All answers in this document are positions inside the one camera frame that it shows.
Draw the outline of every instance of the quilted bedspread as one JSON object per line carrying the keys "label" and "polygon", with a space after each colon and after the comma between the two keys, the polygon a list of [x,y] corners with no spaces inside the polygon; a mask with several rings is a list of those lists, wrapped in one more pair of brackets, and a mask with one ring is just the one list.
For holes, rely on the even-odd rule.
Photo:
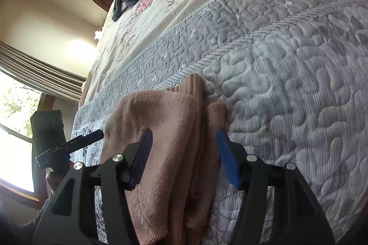
{"label": "quilted bedspread", "polygon": [[[368,0],[214,0],[161,35],[82,106],[72,136],[103,128],[129,92],[197,72],[227,106],[229,137],[265,162],[294,162],[336,239],[368,186]],[[99,162],[102,142],[73,160]],[[272,220],[272,190],[263,237]],[[242,201],[220,170],[205,244],[227,244]],[[106,241],[96,190],[100,238]]]}

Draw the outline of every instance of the window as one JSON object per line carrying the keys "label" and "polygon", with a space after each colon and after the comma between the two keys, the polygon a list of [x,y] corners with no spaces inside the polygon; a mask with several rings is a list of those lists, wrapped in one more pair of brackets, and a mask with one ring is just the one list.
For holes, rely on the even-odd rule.
{"label": "window", "polygon": [[54,97],[0,72],[0,192],[41,208],[47,198],[45,170],[35,165],[30,117],[51,110]]}

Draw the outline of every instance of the window shade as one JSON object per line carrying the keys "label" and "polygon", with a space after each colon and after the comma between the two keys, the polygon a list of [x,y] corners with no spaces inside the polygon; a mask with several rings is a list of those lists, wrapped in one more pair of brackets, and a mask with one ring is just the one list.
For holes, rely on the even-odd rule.
{"label": "window shade", "polygon": [[78,102],[83,76],[70,73],[33,58],[0,41],[0,70],[46,94]]}

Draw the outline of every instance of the wooden window frame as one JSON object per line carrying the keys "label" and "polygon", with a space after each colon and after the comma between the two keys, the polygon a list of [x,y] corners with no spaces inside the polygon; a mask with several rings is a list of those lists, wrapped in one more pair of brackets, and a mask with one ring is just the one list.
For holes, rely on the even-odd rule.
{"label": "wooden window frame", "polygon": [[[54,105],[55,97],[45,93],[41,94],[40,101],[37,107],[37,111],[50,111]],[[0,128],[7,133],[14,135],[22,140],[32,143],[32,139],[25,137],[5,126],[0,124]],[[47,199],[47,185],[46,185],[46,170],[41,169],[36,163],[36,149],[32,146],[32,178],[34,192],[28,192],[12,184],[0,181],[0,194],[9,197],[22,205],[40,210],[45,204]]]}

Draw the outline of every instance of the blue gripper pad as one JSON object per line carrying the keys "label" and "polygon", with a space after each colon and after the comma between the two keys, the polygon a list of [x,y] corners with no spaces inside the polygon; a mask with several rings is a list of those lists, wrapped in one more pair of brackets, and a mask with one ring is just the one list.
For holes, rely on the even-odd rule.
{"label": "blue gripper pad", "polygon": [[233,184],[235,188],[240,189],[242,186],[242,181],[240,180],[238,159],[240,157],[234,157],[233,151],[231,150],[232,142],[230,141],[227,134],[221,129],[217,130],[216,132],[216,143],[218,152],[220,153],[221,163],[225,167],[229,182]]}

